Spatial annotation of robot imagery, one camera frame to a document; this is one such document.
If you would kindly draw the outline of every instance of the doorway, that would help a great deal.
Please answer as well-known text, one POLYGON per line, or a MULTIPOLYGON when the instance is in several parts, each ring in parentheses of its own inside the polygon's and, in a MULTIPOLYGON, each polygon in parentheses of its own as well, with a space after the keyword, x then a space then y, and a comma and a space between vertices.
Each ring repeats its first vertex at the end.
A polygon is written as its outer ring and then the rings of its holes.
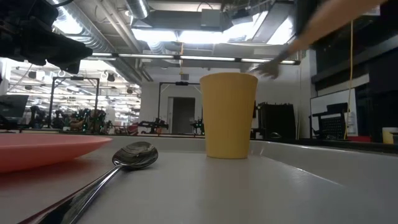
POLYGON ((191 134, 191 122, 195 119, 195 99, 174 97, 172 112, 172 134, 191 134))

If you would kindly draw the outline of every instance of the person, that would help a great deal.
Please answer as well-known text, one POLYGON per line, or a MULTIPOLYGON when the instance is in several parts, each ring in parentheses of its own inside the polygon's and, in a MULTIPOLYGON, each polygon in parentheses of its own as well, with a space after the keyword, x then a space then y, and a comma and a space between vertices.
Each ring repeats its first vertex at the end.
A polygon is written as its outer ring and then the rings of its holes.
POLYGON ((253 71, 276 77, 278 64, 299 50, 330 34, 343 25, 387 0, 328 0, 314 13, 303 32, 270 62, 262 63, 253 71))

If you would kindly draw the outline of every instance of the spoon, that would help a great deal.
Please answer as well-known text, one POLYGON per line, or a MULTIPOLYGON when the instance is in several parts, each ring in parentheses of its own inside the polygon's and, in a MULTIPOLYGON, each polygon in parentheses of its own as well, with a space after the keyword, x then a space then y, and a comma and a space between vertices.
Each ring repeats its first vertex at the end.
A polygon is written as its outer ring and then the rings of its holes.
POLYGON ((76 223, 98 195, 98 192, 119 170, 142 169, 153 164, 158 156, 157 149, 148 142, 135 142, 124 146, 113 155, 112 162, 115 167, 107 173, 20 223, 76 223))

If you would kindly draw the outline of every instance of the pink plate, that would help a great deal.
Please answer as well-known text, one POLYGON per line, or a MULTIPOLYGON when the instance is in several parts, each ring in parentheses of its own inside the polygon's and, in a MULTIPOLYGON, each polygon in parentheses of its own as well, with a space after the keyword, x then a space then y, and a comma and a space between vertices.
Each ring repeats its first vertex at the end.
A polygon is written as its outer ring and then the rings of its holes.
POLYGON ((110 141, 72 134, 0 134, 0 173, 68 161, 110 141))

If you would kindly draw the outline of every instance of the paper cup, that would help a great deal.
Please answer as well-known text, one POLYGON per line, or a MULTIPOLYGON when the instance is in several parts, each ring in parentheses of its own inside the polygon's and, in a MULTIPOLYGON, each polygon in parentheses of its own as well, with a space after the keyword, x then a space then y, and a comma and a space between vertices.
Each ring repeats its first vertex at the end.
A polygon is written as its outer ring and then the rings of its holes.
POLYGON ((247 158, 257 81, 245 73, 216 73, 200 79, 207 156, 247 158))

